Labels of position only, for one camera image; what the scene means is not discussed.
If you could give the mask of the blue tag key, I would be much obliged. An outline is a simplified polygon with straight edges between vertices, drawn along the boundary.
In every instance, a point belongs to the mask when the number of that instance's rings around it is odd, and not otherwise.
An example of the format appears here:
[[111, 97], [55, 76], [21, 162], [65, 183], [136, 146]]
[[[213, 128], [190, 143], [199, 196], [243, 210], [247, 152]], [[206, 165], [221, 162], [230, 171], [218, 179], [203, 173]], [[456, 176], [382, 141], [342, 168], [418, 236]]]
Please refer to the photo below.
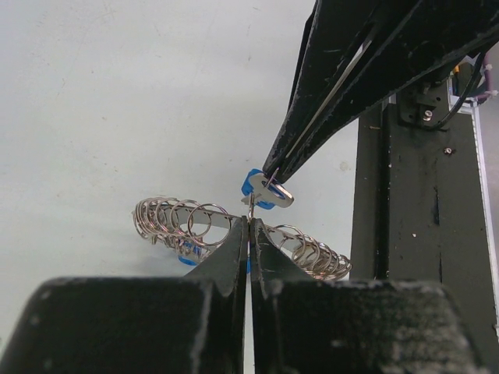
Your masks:
[[293, 195], [286, 190], [282, 184], [269, 178], [258, 169], [252, 169], [246, 176], [241, 191], [243, 198], [241, 202], [250, 204], [250, 195], [256, 206], [272, 210], [275, 207], [288, 208], [294, 203]]
[[226, 274], [243, 270], [249, 273], [251, 263], [240, 249], [219, 248], [213, 252], [192, 252], [189, 255], [178, 255], [181, 263], [190, 266], [201, 266], [201, 273]]

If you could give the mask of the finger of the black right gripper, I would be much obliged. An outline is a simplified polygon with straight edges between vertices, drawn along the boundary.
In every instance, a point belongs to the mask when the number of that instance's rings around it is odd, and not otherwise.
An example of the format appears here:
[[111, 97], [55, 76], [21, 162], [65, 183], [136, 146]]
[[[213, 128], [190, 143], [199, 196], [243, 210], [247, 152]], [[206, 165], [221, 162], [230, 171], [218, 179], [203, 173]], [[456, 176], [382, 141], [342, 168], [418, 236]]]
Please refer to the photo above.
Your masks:
[[264, 162], [266, 175], [294, 175], [352, 120], [332, 118], [353, 70], [349, 63], [370, 41], [379, 49], [416, 6], [414, 1], [317, 1], [303, 31], [285, 120]]
[[414, 2], [379, 49], [370, 41], [356, 52], [349, 63], [353, 74], [332, 118], [351, 115], [353, 121], [409, 84], [498, 39], [495, 1]]

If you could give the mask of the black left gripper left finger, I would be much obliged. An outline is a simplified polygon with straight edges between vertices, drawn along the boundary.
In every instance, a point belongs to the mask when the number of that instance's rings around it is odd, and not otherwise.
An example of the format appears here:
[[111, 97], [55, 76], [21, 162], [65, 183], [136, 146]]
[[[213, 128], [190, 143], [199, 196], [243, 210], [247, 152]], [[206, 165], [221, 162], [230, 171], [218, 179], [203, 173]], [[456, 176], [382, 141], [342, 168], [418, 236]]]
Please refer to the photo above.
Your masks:
[[60, 277], [31, 296], [4, 373], [241, 373], [248, 223], [183, 277]]

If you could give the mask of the metal disc keyring organizer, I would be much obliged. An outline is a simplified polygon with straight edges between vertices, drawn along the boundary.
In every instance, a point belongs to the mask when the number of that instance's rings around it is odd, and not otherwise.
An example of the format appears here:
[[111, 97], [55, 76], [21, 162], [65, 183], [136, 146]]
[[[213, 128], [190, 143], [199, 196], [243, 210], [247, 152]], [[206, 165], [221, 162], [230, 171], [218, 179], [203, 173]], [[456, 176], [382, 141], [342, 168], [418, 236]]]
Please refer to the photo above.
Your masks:
[[[219, 249], [235, 228], [237, 218], [217, 204], [201, 204], [174, 197], [142, 199], [133, 210], [137, 234], [153, 245], [165, 245], [177, 257]], [[351, 261], [329, 245], [289, 224], [266, 225], [264, 228], [270, 235], [271, 243], [310, 276], [323, 281], [337, 281], [349, 275]]]

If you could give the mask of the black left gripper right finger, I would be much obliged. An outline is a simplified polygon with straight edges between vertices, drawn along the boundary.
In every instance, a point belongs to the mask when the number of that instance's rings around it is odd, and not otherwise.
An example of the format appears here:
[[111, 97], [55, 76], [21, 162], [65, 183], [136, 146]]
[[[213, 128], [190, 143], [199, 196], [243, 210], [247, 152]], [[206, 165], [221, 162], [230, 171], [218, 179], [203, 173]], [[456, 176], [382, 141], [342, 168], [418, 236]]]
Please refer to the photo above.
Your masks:
[[258, 373], [481, 373], [447, 291], [434, 282], [321, 281], [251, 222]]

